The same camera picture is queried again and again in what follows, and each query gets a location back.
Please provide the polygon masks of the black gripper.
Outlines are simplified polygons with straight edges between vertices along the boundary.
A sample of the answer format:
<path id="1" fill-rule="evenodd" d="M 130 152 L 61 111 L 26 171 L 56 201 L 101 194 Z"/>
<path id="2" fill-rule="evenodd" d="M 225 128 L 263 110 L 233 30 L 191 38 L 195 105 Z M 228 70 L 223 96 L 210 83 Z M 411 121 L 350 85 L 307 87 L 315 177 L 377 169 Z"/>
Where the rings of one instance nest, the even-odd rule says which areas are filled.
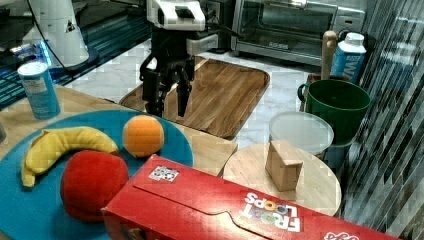
<path id="1" fill-rule="evenodd" d="M 194 74 L 194 57 L 186 41 L 192 36 L 189 31 L 152 28 L 151 52 L 140 67 L 142 99 L 149 114 L 162 116 L 167 88 L 177 83 L 178 115 L 185 115 Z"/>

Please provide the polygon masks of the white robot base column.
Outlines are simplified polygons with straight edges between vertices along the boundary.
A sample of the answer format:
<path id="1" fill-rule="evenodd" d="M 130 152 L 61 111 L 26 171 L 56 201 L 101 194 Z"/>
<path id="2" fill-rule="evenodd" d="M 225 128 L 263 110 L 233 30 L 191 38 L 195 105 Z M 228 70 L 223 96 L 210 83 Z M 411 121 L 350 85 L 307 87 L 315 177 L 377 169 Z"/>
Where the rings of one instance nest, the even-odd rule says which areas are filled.
<path id="1" fill-rule="evenodd" d="M 94 64 L 98 52 L 84 42 L 72 0 L 27 0 L 34 27 L 25 40 L 41 45 L 51 69 L 80 71 Z"/>

